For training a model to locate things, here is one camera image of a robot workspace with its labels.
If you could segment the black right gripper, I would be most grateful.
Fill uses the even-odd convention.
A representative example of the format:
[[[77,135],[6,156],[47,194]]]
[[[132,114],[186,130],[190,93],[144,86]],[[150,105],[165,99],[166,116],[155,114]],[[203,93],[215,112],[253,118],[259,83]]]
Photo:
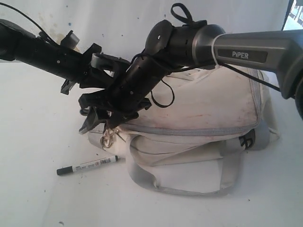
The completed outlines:
[[[159,60],[146,54],[137,56],[126,73],[116,79],[106,91],[107,102],[113,109],[132,114],[114,112],[110,116],[107,110],[90,107],[86,118],[87,131],[105,123],[107,119],[109,128],[137,119],[139,103],[168,72],[167,66]]]

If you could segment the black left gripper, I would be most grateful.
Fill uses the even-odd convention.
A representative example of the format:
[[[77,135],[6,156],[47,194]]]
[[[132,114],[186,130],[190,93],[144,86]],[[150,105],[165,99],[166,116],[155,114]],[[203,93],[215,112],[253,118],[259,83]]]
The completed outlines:
[[[93,54],[101,53],[101,50],[101,46],[93,44],[81,54],[59,46],[48,50],[42,63],[45,71],[65,79],[61,86],[61,93],[65,95],[77,83],[81,88],[107,88],[111,84],[110,76],[91,65]]]

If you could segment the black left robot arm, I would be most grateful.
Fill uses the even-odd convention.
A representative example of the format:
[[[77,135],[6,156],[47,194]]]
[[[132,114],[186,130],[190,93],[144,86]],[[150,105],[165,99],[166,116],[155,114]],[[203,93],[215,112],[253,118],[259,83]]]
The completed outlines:
[[[85,53],[74,50],[78,41],[69,32],[60,44],[51,44],[45,35],[34,34],[2,19],[0,21],[0,58],[20,61],[65,79],[61,93],[67,95],[78,83],[81,88],[107,88],[113,79],[91,66],[94,54],[102,48],[93,44]]]

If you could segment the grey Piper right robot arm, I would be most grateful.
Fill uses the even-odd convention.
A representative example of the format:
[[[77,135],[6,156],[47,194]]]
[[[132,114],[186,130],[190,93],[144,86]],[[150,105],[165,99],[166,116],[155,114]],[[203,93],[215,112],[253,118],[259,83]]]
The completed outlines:
[[[302,30],[228,34],[205,20],[194,21],[185,5],[178,5],[185,16],[175,27],[169,21],[157,23],[150,31],[144,50],[130,66],[119,72],[106,89],[82,95],[79,103],[88,108],[85,126],[100,123],[115,128],[136,119],[154,99],[146,96],[173,72],[216,65],[238,70],[238,66],[276,74],[277,90],[284,99],[293,98],[299,114],[303,112],[303,32]]]

